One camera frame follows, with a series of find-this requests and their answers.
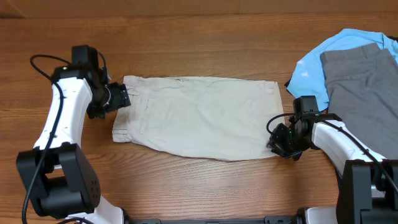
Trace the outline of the beige shorts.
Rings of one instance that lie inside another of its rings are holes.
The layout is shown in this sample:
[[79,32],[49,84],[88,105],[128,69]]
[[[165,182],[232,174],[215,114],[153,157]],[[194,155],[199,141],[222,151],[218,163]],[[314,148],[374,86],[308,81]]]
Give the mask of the beige shorts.
[[131,105],[116,115],[114,142],[224,161],[272,157],[268,131],[283,122],[277,82],[126,76],[124,84]]

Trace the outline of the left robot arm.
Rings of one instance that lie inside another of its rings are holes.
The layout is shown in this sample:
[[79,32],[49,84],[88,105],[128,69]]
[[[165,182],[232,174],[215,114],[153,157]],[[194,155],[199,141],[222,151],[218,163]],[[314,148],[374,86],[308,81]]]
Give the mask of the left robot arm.
[[126,86],[111,83],[103,54],[89,45],[72,47],[72,59],[45,77],[52,102],[45,126],[32,150],[18,153],[16,166],[26,189],[27,207],[59,223],[122,223],[132,220],[101,194],[100,181],[81,150],[84,120],[130,106]]

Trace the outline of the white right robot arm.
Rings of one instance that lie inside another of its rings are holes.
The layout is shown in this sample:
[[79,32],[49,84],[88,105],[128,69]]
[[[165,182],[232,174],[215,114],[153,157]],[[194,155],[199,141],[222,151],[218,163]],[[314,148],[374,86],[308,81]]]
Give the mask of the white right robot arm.
[[336,114],[318,110],[314,96],[293,101],[294,111],[269,130],[267,147],[297,161],[307,149],[322,150],[338,177],[335,206],[301,208],[294,216],[266,217],[265,223],[397,223],[397,161],[367,148]]

